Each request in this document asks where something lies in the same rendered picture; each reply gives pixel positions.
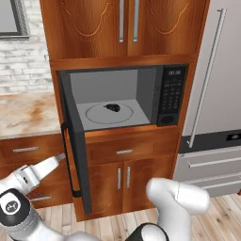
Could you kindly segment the grey framed window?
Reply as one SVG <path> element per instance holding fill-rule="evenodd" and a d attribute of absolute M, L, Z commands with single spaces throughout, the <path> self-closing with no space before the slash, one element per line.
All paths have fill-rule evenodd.
<path fill-rule="evenodd" d="M 0 40 L 27 40 L 29 24 L 24 0 L 0 0 Z"/>

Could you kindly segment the dark grey microwave door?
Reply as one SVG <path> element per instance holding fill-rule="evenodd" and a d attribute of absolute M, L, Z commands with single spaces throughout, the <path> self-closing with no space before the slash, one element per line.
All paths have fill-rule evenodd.
<path fill-rule="evenodd" d="M 71 78 L 68 72 L 60 72 L 59 87 L 66 120 L 61 124 L 61 133 L 68 130 L 72 146 L 79 190 L 72 189 L 75 198 L 82 198 L 85 214 L 92 213 L 90 186 L 88 180 L 88 160 L 86 153 L 85 131 L 72 95 Z"/>

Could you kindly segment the stainless steel fridge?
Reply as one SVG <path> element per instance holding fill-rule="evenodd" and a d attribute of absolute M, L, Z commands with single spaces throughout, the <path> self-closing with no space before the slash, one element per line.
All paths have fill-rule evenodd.
<path fill-rule="evenodd" d="M 189 148 L 221 8 L 227 9 L 225 21 L 194 144 Z M 187 164 L 235 157 L 241 157 L 241 0 L 210 0 L 173 179 L 201 188 L 241 180 L 241 161 L 192 169 Z M 241 184 L 205 190 L 219 197 L 241 191 Z"/>

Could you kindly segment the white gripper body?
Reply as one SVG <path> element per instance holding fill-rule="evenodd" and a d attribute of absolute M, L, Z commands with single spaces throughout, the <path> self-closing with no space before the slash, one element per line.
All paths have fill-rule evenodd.
<path fill-rule="evenodd" d="M 49 157 L 42 160 L 38 164 L 32 166 L 32 170 L 39 180 L 44 179 L 49 175 L 53 170 L 59 166 L 59 161 L 55 156 Z"/>

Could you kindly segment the wooden counter drawer front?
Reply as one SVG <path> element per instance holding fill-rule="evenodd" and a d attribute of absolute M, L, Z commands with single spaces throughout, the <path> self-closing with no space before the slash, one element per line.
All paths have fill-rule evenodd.
<path fill-rule="evenodd" d="M 52 198 L 47 201 L 32 201 L 36 208 L 72 202 L 70 179 L 65 161 L 61 161 L 59 166 L 40 182 L 40 186 L 27 195 L 29 199 L 44 196 L 52 196 Z"/>
<path fill-rule="evenodd" d="M 13 149 L 39 146 L 34 152 L 14 153 Z M 64 152 L 60 134 L 0 140 L 0 167 L 36 163 Z"/>

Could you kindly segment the glass microwave turntable plate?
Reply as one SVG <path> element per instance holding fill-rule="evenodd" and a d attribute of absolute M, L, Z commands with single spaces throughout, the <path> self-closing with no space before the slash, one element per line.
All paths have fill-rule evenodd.
<path fill-rule="evenodd" d="M 108 110 L 104 107 L 105 105 L 97 104 L 90 107 L 86 111 L 86 117 L 94 123 L 114 124 L 127 121 L 134 114 L 134 110 L 126 104 L 118 104 L 120 106 L 119 112 Z"/>

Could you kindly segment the tall wooden cabinet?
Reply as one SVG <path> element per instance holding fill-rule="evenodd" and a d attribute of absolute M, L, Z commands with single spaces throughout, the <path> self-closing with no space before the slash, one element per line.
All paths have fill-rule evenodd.
<path fill-rule="evenodd" d="M 185 84 L 184 84 L 183 98 L 180 105 L 179 119 L 175 125 L 169 125 L 169 126 L 142 125 L 142 126 L 131 126 L 131 127 L 124 127 L 124 128 L 112 128 L 112 129 L 104 129 L 104 130 L 87 131 L 85 132 L 86 152 L 87 152 L 88 144 L 121 140 L 125 138 L 140 138 L 140 137 L 150 138 L 153 136 L 160 136 L 160 135 L 177 135 L 178 141 L 177 141 L 175 153 L 165 154 L 165 155 L 174 156 L 174 163 L 173 163 L 172 173 L 171 173 L 171 177 L 172 177 L 175 163 L 176 163 L 178 148 L 181 142 L 181 134 L 183 131 L 183 126 L 185 121 L 185 113 L 187 110 L 187 104 L 190 96 L 190 90 L 193 82 L 193 76 L 194 76 L 194 71 L 197 63 L 197 58 L 201 47 L 201 37 L 204 29 L 204 23 L 205 23 L 205 18 L 207 15 L 207 9 L 209 7 L 209 3 L 210 3 L 210 0 L 207 0 L 205 13 L 204 13 L 204 17 L 201 25 L 201 35 L 199 38 L 197 51 L 194 55 L 129 56 L 128 49 L 127 49 L 127 53 L 125 56 L 71 58 L 71 59 L 57 59 L 57 60 L 51 60 L 49 58 L 60 125 L 66 120 L 63 106 L 62 106 L 62 97 L 61 97 L 60 87 L 59 87 L 58 74 L 61 71 L 127 68 L 127 67 L 140 67 L 140 66 L 154 66 L 154 65 L 182 65 L 182 64 L 185 64 L 188 67 L 186 72 Z M 128 47 L 128 13 L 129 13 L 128 0 L 127 0 L 126 10 L 127 10 L 127 13 L 124 20 L 126 21 L 126 28 L 127 28 L 126 43 Z M 73 189 L 79 190 L 79 184 L 77 180 L 75 164 L 73 161 L 72 146 L 71 146 L 68 130 L 65 130 L 65 139 L 66 139 L 67 151 L 68 151 L 69 162 L 70 162 Z M 114 162 L 114 163 L 123 163 L 122 184 L 121 184 L 122 201 L 123 201 L 124 163 L 126 161 Z M 76 218 L 78 220 L 88 220 L 88 219 L 96 218 L 96 217 L 91 217 L 90 214 L 88 215 L 85 214 L 81 197 L 79 198 L 72 197 L 72 200 L 74 203 Z"/>

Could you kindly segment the black microwave oven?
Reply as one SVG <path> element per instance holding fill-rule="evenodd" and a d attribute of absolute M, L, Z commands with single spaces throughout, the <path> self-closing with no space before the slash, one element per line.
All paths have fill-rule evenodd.
<path fill-rule="evenodd" d="M 154 65 L 127 68 L 72 70 L 72 95 L 84 131 L 131 126 L 175 125 L 179 119 L 188 67 Z M 126 104 L 134 110 L 124 122 L 100 124 L 90 121 L 86 111 L 97 104 Z"/>

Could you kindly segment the small black object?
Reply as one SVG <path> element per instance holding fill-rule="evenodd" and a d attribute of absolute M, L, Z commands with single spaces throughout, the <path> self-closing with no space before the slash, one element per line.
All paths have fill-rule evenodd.
<path fill-rule="evenodd" d="M 121 107 L 118 104 L 106 104 L 104 107 L 114 112 L 119 112 L 121 110 Z"/>

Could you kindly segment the carved wooden cupboard door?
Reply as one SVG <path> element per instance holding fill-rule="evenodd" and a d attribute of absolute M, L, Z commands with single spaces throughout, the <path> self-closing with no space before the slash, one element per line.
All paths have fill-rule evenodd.
<path fill-rule="evenodd" d="M 139 0 L 137 42 L 134 5 L 128 0 L 128 55 L 194 55 L 207 0 Z"/>
<path fill-rule="evenodd" d="M 120 0 L 40 0 L 49 58 L 125 56 L 119 42 Z"/>

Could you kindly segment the plain wooden cupboard door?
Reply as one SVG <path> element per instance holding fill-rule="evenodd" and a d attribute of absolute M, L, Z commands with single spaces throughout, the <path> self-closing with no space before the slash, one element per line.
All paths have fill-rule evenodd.
<path fill-rule="evenodd" d="M 89 168 L 91 217 L 107 217 L 121 212 L 122 187 L 118 189 L 118 169 L 121 169 L 122 183 L 122 167 L 123 163 L 112 163 Z"/>
<path fill-rule="evenodd" d="M 173 155 L 126 161 L 123 174 L 122 212 L 129 213 L 153 208 L 146 196 L 146 184 L 152 177 L 170 178 L 174 163 Z M 127 168 L 131 168 L 130 187 L 126 187 Z"/>

